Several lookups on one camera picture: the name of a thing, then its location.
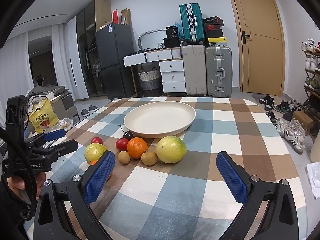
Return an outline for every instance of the refrigerator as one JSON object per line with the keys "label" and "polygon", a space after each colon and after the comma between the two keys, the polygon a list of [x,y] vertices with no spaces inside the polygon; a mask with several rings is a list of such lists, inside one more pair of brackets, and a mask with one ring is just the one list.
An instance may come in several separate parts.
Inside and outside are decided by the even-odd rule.
{"label": "refrigerator", "polygon": [[133,54],[131,27],[111,23],[96,32],[96,43],[106,94],[110,100],[135,94],[130,67],[123,58]]}

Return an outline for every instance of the white curtain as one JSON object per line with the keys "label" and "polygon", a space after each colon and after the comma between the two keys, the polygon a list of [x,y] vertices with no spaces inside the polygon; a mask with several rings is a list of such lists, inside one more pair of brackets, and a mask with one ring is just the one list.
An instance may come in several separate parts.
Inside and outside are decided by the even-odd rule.
{"label": "white curtain", "polygon": [[72,99],[76,100],[76,94],[71,82],[66,50],[64,47],[64,26],[63,24],[52,25],[51,28],[52,56],[56,77],[59,86],[66,86],[72,92]]}
{"label": "white curtain", "polygon": [[34,87],[28,54],[28,32],[5,42],[0,49],[0,124],[4,126],[7,100],[26,95]]}

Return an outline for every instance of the silver suitcase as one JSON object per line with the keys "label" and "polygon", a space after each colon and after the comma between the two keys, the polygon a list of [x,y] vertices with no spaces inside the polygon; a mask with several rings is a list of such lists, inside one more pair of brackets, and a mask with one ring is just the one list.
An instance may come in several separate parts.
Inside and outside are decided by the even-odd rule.
{"label": "silver suitcase", "polygon": [[206,95],[205,46],[183,46],[182,58],[187,95]]}
{"label": "silver suitcase", "polygon": [[212,46],[205,50],[208,95],[230,98],[232,91],[232,53],[229,47]]}

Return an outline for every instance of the plaid tablecloth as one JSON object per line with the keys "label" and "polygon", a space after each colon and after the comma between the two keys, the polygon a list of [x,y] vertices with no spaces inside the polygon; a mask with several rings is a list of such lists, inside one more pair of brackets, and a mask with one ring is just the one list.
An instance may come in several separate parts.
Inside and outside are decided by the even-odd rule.
{"label": "plaid tablecloth", "polygon": [[[307,234],[307,209],[301,182],[291,156],[263,109],[242,99],[159,97],[126,98],[111,102],[77,124],[62,141],[75,139],[76,152],[52,164],[47,178],[64,182],[88,168],[84,149],[93,137],[117,154],[123,135],[118,126],[135,107],[156,101],[179,101],[196,110],[193,124],[179,136],[187,145],[184,158],[175,164],[145,166],[131,160],[116,161],[110,180],[91,207],[113,239],[219,239],[241,208],[216,167],[216,156],[226,151],[250,175],[264,181],[287,179],[299,220],[299,239]],[[155,151],[159,139],[145,139]],[[254,236],[267,203],[262,203],[246,239]],[[66,203],[71,220],[75,216]],[[74,222],[78,236],[85,239]],[[33,235],[32,221],[25,225]]]}

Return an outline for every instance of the black cable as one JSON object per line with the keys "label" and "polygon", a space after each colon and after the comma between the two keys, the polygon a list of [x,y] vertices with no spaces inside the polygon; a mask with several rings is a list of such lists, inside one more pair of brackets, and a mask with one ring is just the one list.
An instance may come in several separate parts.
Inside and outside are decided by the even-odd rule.
{"label": "black cable", "polygon": [[28,121],[27,121],[27,125],[26,125],[26,127],[24,128],[24,132],[26,131],[26,129],[27,129],[27,127],[28,127],[28,124],[29,124],[29,115],[28,115],[28,113],[26,112],[26,115],[27,115],[27,117],[28,117]]}
{"label": "black cable", "polygon": [[17,144],[17,142],[15,142],[14,140],[12,140],[12,138],[10,137],[10,135],[0,126],[0,138],[7,143],[7,145],[9,147],[11,147],[16,154],[20,157],[21,161],[23,162],[23,164],[26,167],[27,173],[28,173],[28,177],[30,179],[31,182],[31,198],[30,198],[30,209],[29,210],[22,210],[20,215],[23,219],[25,220],[30,220],[33,217],[33,213],[36,210],[36,190],[37,190],[37,186],[36,186],[36,177],[35,174],[33,172],[33,169],[31,167],[31,164],[28,160],[28,158],[26,157],[25,153],[23,152],[23,150],[21,149],[21,147]]}

